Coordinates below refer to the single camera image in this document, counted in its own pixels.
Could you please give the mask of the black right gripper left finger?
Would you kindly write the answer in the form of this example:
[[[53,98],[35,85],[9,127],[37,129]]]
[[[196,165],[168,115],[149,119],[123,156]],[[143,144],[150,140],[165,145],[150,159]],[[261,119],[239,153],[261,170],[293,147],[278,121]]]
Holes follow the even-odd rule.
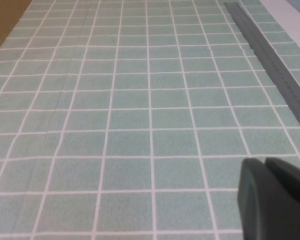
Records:
[[[237,203],[245,240],[300,240],[300,200],[257,158],[241,163]]]

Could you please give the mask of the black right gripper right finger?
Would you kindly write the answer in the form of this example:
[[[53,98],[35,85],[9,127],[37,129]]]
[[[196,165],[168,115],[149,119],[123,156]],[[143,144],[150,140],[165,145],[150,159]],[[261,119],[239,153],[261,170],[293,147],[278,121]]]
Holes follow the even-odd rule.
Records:
[[[300,168],[276,157],[267,157],[265,165],[283,188],[294,199],[300,200]]]

